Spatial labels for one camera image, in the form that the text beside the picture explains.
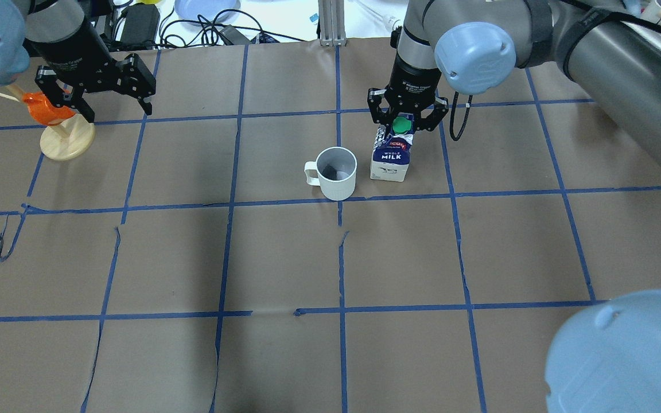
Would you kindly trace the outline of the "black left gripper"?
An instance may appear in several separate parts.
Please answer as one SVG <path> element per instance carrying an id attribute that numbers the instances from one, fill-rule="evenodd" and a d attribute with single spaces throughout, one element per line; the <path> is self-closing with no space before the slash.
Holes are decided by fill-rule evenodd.
<path id="1" fill-rule="evenodd" d="M 154 74 L 138 54 L 128 54 L 119 62 L 112 58 L 92 24 L 82 23 L 55 41 L 29 42 L 46 62 L 39 67 L 35 84 L 54 106 L 68 107 L 94 123 L 85 92 L 115 91 L 136 99 L 145 115 L 153 114 Z"/>

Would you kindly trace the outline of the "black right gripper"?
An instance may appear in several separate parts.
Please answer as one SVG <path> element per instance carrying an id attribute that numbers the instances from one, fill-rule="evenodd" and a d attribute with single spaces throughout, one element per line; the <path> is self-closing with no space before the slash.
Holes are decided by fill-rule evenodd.
<path id="1" fill-rule="evenodd" d="M 415 131 L 433 131 L 448 114 L 448 99 L 436 96 L 441 78 L 438 68 L 417 68 L 396 55 L 384 89 L 370 87 L 367 104 L 372 121 L 390 126 L 397 116 L 413 116 Z"/>

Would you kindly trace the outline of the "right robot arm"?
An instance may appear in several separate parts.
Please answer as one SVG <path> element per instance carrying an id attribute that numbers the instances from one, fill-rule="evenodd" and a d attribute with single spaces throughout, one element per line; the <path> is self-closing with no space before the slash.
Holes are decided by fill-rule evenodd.
<path id="1" fill-rule="evenodd" d="M 661 167 L 661 50 L 632 31 L 652 22 L 618 1 L 411 1 L 391 78 L 367 96 L 372 120 L 432 131 L 448 113 L 440 78 L 474 96 L 515 68 L 556 62 Z M 546 360 L 550 412 L 661 412 L 661 289 L 582 309 Z"/>

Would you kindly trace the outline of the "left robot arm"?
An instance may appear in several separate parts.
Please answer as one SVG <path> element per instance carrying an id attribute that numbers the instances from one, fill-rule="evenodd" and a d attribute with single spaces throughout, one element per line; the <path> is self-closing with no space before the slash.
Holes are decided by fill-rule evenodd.
<path id="1" fill-rule="evenodd" d="M 55 107 L 94 122 L 86 92 L 114 91 L 137 99 L 146 115 L 157 92 L 154 74 L 137 54 L 116 60 L 76 1 L 0 1 L 0 86 L 29 68 L 29 42 L 45 60 L 35 83 Z"/>

